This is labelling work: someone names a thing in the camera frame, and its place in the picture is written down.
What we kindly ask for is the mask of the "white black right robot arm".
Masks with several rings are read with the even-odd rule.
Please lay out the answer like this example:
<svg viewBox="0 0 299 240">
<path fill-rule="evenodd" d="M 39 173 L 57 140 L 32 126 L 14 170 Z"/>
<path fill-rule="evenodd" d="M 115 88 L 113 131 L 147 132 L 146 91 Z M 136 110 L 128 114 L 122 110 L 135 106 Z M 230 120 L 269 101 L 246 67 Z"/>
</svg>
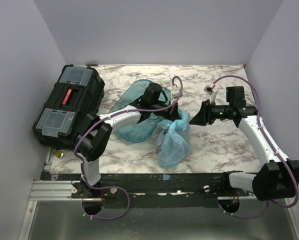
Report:
<svg viewBox="0 0 299 240">
<path fill-rule="evenodd" d="M 261 165 L 257 173 L 225 172 L 219 184 L 220 192 L 231 196 L 238 189 L 252 193 L 260 201 L 293 198 L 297 196 L 299 161 L 280 152 L 270 136 L 255 106 L 246 104 L 242 86 L 226 88 L 227 105 L 217 105 L 211 99 L 203 101 L 190 125 L 212 125 L 215 120 L 230 120 L 245 135 Z"/>
</svg>

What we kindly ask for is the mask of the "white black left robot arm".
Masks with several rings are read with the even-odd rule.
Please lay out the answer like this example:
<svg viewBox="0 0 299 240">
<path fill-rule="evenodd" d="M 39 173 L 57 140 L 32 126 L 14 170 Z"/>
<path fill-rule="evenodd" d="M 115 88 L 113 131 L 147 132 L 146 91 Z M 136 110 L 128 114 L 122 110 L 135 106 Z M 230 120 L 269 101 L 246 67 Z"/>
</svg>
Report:
<svg viewBox="0 0 299 240">
<path fill-rule="evenodd" d="M 172 79 L 171 91 L 176 94 L 176 99 L 172 100 L 169 105 L 159 100 L 160 94 L 163 93 L 162 86 L 152 82 L 142 96 L 125 108 L 100 116 L 87 115 L 85 117 L 73 145 L 74 154 L 80 159 L 81 179 L 85 182 L 83 192 L 88 197 L 94 198 L 100 193 L 99 158 L 104 153 L 112 133 L 121 128 L 139 124 L 152 114 L 170 121 L 181 118 L 178 112 L 178 100 L 183 96 L 183 83 L 179 80 L 177 85 L 175 79 L 180 78 Z"/>
</svg>

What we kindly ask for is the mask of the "light blue plastic bag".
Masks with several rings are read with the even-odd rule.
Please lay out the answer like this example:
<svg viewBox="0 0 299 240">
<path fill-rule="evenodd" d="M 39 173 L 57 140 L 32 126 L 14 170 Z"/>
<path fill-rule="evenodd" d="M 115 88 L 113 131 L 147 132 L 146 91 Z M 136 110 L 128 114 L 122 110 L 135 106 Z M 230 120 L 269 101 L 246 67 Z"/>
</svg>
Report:
<svg viewBox="0 0 299 240">
<path fill-rule="evenodd" d="M 191 153 L 190 118 L 183 110 L 178 111 L 181 119 L 164 119 L 157 127 L 161 129 L 157 137 L 155 154 L 158 165 L 165 169 L 175 169 Z"/>
</svg>

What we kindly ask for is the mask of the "teal transparent plastic tray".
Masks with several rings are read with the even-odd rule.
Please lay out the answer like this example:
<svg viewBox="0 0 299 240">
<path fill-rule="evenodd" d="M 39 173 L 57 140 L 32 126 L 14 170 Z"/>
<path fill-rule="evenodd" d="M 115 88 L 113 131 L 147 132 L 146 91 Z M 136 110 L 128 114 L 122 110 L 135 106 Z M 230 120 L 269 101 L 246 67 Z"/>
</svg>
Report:
<svg viewBox="0 0 299 240">
<path fill-rule="evenodd" d="M 132 103 L 145 92 L 145 89 L 153 83 L 149 79 L 141 79 L 135 81 L 127 91 L 117 100 L 112 109 L 108 113 L 120 111 L 128 104 Z M 154 130 L 157 128 L 159 122 L 163 120 L 162 117 L 151 114 L 150 117 L 138 124 L 128 125 L 118 129 L 114 134 L 122 140 L 131 143 L 141 143 L 147 140 Z"/>
</svg>

